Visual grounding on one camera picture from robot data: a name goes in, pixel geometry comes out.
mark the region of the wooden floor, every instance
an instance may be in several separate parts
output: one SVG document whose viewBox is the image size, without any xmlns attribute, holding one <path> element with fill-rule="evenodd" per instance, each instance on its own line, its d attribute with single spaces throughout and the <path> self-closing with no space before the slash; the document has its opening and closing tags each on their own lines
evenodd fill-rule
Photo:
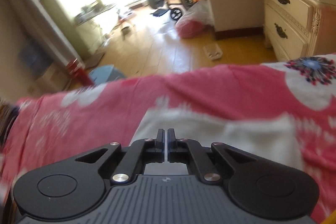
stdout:
<svg viewBox="0 0 336 224">
<path fill-rule="evenodd" d="M 127 77 L 139 77 L 182 73 L 218 64 L 276 61 L 273 50 L 264 47 L 264 37 L 260 35 L 217 41 L 224 54 L 213 62 L 203 51 L 205 45 L 215 42 L 210 31 L 196 38 L 180 39 L 169 13 L 153 17 L 147 7 L 136 12 L 137 16 L 132 19 L 135 28 L 125 39 L 119 31 L 114 33 L 100 66 L 113 64 Z"/>
</svg>

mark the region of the small stool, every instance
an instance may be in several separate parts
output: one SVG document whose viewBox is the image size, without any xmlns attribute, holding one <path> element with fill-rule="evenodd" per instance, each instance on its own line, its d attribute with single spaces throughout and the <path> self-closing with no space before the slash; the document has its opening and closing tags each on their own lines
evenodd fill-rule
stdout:
<svg viewBox="0 0 336 224">
<path fill-rule="evenodd" d="M 113 65 L 96 68 L 89 73 L 89 76 L 95 85 L 126 78 L 125 75 Z"/>
</svg>

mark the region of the silver screw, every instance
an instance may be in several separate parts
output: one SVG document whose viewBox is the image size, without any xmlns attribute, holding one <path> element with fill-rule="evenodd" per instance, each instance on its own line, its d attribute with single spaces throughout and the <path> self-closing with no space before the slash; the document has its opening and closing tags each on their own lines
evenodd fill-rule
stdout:
<svg viewBox="0 0 336 224">
<path fill-rule="evenodd" d="M 116 182 L 125 182 L 129 179 L 127 174 L 115 174 L 112 179 Z"/>
<path fill-rule="evenodd" d="M 218 181 L 221 179 L 221 176 L 216 173 L 208 173 L 204 175 L 206 181 Z"/>
</svg>

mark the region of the floral blanket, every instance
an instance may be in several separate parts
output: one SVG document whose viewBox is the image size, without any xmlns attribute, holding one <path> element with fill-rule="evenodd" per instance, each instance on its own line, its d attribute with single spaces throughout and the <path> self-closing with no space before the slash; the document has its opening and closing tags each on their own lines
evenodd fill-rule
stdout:
<svg viewBox="0 0 336 224">
<path fill-rule="evenodd" d="M 321 222 L 336 209 L 335 61 L 336 55 L 327 55 L 258 66 L 220 65 L 21 100 L 3 150 L 1 186 L 9 188 L 23 172 L 106 143 L 127 146 L 155 106 L 237 121 L 288 113 L 297 126 L 305 171 L 320 187 L 312 217 Z"/>
</svg>

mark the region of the blue flower center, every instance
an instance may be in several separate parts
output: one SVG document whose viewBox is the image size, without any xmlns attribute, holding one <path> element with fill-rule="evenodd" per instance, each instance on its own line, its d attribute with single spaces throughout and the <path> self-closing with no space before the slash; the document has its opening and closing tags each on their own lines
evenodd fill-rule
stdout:
<svg viewBox="0 0 336 224">
<path fill-rule="evenodd" d="M 318 61 L 315 61 L 315 60 L 307 59 L 307 60 L 304 60 L 302 63 L 306 67 L 311 68 L 313 70 L 321 69 L 320 63 Z"/>
</svg>

